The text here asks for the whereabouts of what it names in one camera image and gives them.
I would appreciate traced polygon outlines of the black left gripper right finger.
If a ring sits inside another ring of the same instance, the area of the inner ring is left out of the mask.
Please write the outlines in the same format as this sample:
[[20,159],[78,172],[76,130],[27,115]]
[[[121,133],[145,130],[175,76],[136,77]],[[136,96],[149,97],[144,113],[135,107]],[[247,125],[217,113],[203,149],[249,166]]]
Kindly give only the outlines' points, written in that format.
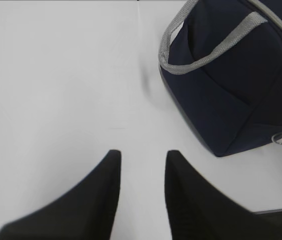
[[282,240],[282,226],[228,198],[178,150],[166,155],[164,194],[174,240]]

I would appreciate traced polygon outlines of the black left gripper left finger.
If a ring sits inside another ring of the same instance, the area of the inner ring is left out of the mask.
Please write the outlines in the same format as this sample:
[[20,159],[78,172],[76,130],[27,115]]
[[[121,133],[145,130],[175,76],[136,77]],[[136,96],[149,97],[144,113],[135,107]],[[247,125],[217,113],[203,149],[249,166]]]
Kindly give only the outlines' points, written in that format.
[[0,229],[0,240],[109,240],[119,202],[122,156],[109,150],[76,186]]

